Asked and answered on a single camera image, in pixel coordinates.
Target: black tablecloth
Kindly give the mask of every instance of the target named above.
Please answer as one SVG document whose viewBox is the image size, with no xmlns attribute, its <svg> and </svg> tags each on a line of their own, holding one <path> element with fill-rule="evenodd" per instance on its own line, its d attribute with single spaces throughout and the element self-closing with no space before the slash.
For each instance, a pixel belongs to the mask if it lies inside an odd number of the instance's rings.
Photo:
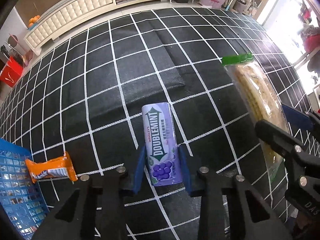
<svg viewBox="0 0 320 240">
<path fill-rule="evenodd" d="M 254 20 L 170 8 L 110 20 L 49 52 L 1 107 L 0 135 L 30 149 L 35 162 L 66 149 L 76 173 L 90 174 L 99 185 L 104 171 L 144 144 L 141 107 L 169 101 L 177 142 L 189 145 L 209 169 L 241 172 L 285 221 L 294 207 L 284 198 L 284 165 L 270 184 L 247 109 L 220 63 L 223 56 L 249 51 L 283 103 L 310 109 L 297 73 Z M 316 154 L 306 131 L 291 130 Z M 68 179 L 40 182 L 50 207 L 71 186 Z M 183 184 L 154 189 L 144 178 L 139 194 L 125 202 L 131 238 L 196 239 L 200 198 L 189 198 Z"/>
</svg>

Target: silver bolt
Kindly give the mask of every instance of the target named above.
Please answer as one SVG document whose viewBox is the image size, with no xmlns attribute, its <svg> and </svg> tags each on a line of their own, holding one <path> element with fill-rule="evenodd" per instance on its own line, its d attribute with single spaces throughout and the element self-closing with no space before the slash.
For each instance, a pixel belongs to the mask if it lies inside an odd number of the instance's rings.
<svg viewBox="0 0 320 240">
<path fill-rule="evenodd" d="M 82 176 L 80 177 L 80 179 L 81 179 L 82 181 L 87 181 L 87 180 L 89 179 L 89 175 L 88 175 L 88 174 L 84 174 L 84 175 L 82 175 Z"/>
<path fill-rule="evenodd" d="M 125 167 L 124 166 L 119 166 L 116 168 L 116 171 L 119 173 L 124 173 L 125 172 Z"/>
<path fill-rule="evenodd" d="M 301 147 L 300 147 L 299 145 L 297 145 L 297 144 L 294 146 L 294 150 L 295 150 L 297 153 L 302 152 Z"/>
<path fill-rule="evenodd" d="M 202 166 L 202 167 L 200 167 L 199 171 L 200 171 L 201 173 L 208 173 L 208 172 L 209 172 L 209 168 L 208 168 L 208 167 L 205 167 L 205 166 Z"/>
<path fill-rule="evenodd" d="M 302 186 L 302 187 L 304 187 L 305 185 L 307 185 L 307 178 L 305 177 L 305 176 L 302 176 L 301 178 L 300 178 L 300 180 L 299 180 L 299 182 L 300 182 L 300 185 Z"/>
<path fill-rule="evenodd" d="M 236 180 L 239 181 L 239 182 L 242 182 L 245 180 L 244 176 L 243 175 L 237 175 L 236 176 Z"/>
</svg>

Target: orange wrapper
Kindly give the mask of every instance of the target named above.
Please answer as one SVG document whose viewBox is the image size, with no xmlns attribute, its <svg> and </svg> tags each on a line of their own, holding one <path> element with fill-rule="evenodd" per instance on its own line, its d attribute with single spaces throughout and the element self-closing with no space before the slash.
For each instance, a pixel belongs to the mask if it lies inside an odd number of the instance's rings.
<svg viewBox="0 0 320 240">
<path fill-rule="evenodd" d="M 68 177 L 72 181 L 78 180 L 68 152 L 64 152 L 62 157 L 49 160 L 45 163 L 35 163 L 31 160 L 26 160 L 26 165 L 33 183 L 36 183 L 39 179 L 61 177 Z"/>
</svg>

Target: blue tray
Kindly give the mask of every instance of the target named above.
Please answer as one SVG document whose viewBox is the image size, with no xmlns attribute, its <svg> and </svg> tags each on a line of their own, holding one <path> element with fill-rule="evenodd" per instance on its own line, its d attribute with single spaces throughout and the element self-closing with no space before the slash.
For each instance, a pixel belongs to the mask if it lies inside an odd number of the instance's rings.
<svg viewBox="0 0 320 240">
<path fill-rule="evenodd" d="M 0 139 L 0 202 L 15 228 L 31 240 L 49 210 L 25 159 L 31 159 L 27 149 Z"/>
</svg>

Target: purple mint container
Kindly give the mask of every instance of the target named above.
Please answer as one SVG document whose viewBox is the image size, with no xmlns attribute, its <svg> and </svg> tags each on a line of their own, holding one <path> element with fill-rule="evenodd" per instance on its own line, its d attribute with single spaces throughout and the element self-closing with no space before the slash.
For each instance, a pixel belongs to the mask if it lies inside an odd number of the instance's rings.
<svg viewBox="0 0 320 240">
<path fill-rule="evenodd" d="M 145 105 L 142 107 L 142 117 L 152 185 L 165 186 L 182 182 L 170 105 Z"/>
</svg>

